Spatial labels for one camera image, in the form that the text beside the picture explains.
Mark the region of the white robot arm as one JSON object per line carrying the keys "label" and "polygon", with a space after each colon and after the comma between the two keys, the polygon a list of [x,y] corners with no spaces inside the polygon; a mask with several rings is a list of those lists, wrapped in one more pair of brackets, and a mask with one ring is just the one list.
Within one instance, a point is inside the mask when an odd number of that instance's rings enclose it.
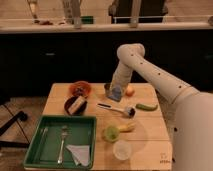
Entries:
{"label": "white robot arm", "polygon": [[142,44],[120,45],[112,85],[125,89],[136,71],[174,106],[172,171],[213,171],[213,94],[199,91],[144,55]]}

